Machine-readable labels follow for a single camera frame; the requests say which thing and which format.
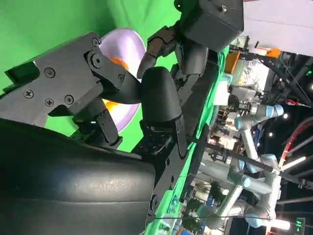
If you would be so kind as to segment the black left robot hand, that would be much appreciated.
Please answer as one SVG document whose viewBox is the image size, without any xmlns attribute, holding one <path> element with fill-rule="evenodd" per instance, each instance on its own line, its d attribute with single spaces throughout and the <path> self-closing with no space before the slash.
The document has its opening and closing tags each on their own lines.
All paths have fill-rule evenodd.
<svg viewBox="0 0 313 235">
<path fill-rule="evenodd" d="M 179 30 L 179 22 L 164 26 L 147 40 L 147 50 L 140 62 L 137 78 L 156 65 L 157 59 L 175 52 L 177 63 L 170 74 L 176 85 L 180 104 L 183 105 L 191 95 L 192 87 L 205 71 L 208 48 L 188 39 Z"/>
</svg>

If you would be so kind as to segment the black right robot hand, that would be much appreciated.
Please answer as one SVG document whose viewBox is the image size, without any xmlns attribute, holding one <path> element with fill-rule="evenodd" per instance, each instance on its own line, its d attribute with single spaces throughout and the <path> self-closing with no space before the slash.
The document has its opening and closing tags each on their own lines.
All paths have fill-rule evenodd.
<svg viewBox="0 0 313 235">
<path fill-rule="evenodd" d="M 90 32 L 6 72 L 0 97 L 3 235 L 138 235 L 188 156 L 164 67 L 138 81 Z"/>
</svg>

